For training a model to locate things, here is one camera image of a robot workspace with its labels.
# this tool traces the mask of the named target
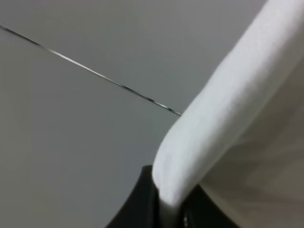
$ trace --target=white cloth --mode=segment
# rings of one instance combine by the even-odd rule
[[[268,1],[161,143],[152,175],[166,226],[205,177],[242,228],[304,227],[303,55],[304,0]]]

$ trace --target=gray background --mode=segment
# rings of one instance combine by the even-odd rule
[[[0,23],[182,112],[264,0],[3,0]],[[0,227],[104,227],[177,116],[0,31]]]

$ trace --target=white towel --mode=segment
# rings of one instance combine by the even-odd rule
[[[263,113],[303,55],[304,0],[269,0],[161,143],[152,175],[167,227],[193,187]],[[210,180],[211,185],[217,182],[212,175]]]

